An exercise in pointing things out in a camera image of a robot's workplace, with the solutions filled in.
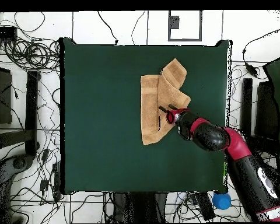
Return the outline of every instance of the towel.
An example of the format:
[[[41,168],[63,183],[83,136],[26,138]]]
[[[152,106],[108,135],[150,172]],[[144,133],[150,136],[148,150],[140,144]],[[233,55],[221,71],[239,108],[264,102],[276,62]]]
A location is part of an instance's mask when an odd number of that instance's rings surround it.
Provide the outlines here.
[[[168,109],[168,105],[186,108],[190,97],[179,89],[186,78],[186,69],[172,60],[160,75],[141,76],[141,134],[144,145],[159,142],[172,128],[166,121],[166,113],[159,106]]]

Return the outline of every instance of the blue ball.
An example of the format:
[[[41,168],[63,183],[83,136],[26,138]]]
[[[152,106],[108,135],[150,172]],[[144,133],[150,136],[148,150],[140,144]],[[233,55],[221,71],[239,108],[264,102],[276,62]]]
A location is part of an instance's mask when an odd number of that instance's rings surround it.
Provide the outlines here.
[[[228,193],[213,193],[212,203],[218,209],[228,209],[231,206],[231,197]]]

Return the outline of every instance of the folded towel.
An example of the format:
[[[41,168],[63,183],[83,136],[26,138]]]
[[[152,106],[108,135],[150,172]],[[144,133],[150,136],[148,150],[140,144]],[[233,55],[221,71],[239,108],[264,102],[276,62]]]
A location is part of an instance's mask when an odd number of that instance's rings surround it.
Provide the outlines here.
[[[186,78],[186,69],[172,60],[160,75],[146,75],[141,77],[141,133],[144,145],[159,142],[174,125],[166,121],[166,113],[159,110],[159,106],[168,108],[172,104],[179,108],[186,108],[190,97],[179,89]]]

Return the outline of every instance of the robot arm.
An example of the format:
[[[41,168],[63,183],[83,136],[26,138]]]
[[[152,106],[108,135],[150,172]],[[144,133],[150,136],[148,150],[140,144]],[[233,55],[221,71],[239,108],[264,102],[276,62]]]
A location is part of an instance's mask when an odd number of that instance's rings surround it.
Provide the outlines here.
[[[165,110],[167,122],[176,124],[185,140],[192,140],[206,151],[224,151],[228,173],[244,209],[253,222],[280,222],[280,196],[265,172],[266,165],[250,151],[234,129],[218,127],[189,109]]]

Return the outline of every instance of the green table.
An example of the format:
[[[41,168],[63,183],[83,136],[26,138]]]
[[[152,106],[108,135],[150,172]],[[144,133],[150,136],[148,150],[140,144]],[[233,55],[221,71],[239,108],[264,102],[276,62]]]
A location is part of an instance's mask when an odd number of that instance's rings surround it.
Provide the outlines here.
[[[143,146],[140,78],[176,58],[188,72],[181,91],[191,97],[190,109],[224,126],[228,49],[228,41],[100,46],[63,39],[65,192],[222,190],[223,152],[184,141],[176,128]]]

